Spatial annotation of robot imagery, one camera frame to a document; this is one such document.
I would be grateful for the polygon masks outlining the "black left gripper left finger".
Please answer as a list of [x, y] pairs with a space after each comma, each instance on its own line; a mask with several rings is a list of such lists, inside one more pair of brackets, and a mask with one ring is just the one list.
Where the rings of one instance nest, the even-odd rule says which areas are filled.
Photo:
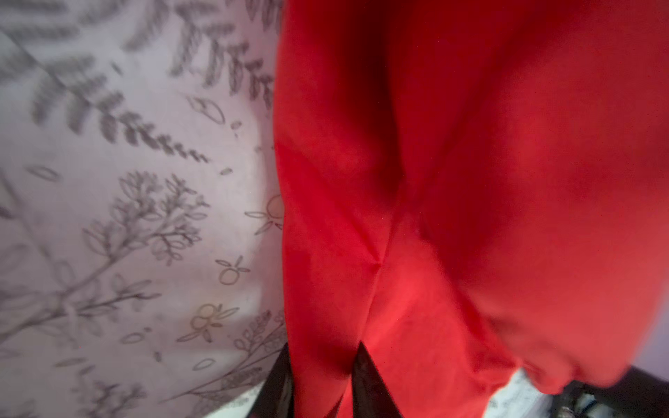
[[247, 418], [294, 418], [294, 377], [285, 344]]

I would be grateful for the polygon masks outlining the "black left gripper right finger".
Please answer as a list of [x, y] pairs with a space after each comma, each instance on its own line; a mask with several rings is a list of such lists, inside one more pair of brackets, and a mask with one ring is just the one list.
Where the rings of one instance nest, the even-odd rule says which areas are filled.
[[353, 418], [402, 418], [388, 387], [361, 342], [352, 370]]

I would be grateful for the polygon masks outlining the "red zip jacket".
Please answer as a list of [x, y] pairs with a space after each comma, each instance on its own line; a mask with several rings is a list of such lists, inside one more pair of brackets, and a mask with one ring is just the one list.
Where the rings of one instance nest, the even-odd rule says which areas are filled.
[[298, 417], [367, 348], [406, 417], [609, 387], [668, 291], [665, 1], [289, 1], [274, 110]]

